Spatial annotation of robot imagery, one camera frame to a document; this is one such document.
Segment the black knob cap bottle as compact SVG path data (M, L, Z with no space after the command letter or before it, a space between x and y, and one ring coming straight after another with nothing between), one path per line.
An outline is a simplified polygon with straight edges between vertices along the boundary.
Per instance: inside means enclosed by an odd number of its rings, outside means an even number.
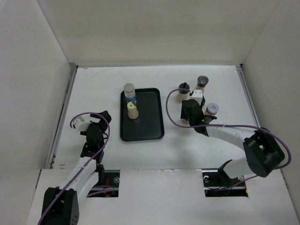
M179 102L182 102L183 100L186 100L187 97L189 96L190 86L186 82L184 82L184 83L181 83L178 86L178 88L179 88L179 90L177 93L177 100Z

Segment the yellow cap spice bottle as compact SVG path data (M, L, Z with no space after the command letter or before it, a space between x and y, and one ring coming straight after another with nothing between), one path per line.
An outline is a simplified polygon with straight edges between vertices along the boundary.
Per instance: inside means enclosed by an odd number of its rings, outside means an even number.
M127 115L130 119L135 120L138 118L139 116L139 112L137 110L136 107L136 103L135 102L128 102L127 103Z

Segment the tall blue label bottle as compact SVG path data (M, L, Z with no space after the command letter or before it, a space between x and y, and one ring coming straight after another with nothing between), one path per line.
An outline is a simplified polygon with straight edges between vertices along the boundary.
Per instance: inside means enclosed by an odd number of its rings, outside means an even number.
M134 85L132 83L126 83L123 89L126 102L133 102L136 104L136 94Z

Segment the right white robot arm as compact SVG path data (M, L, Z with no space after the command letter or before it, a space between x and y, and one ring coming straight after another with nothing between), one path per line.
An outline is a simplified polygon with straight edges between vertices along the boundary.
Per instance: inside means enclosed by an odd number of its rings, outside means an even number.
M225 126L219 123L217 117L205 115L194 99L182 102L181 118L188 120L197 133L223 140L244 151L244 157L230 159L218 168L217 180L222 185L229 185L234 178L249 174L265 178L285 159L285 154L268 130Z

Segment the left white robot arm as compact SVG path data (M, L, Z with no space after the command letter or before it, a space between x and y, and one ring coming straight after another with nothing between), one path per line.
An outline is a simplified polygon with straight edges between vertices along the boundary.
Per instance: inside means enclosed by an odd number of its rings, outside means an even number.
M90 112L99 122L89 121L85 128L77 125L80 115L75 116L70 126L86 137L80 158L65 180L57 187L45 191L39 225L76 225L79 222L80 204L91 189L105 182L105 170L101 164L104 148L110 137L112 118L108 111Z

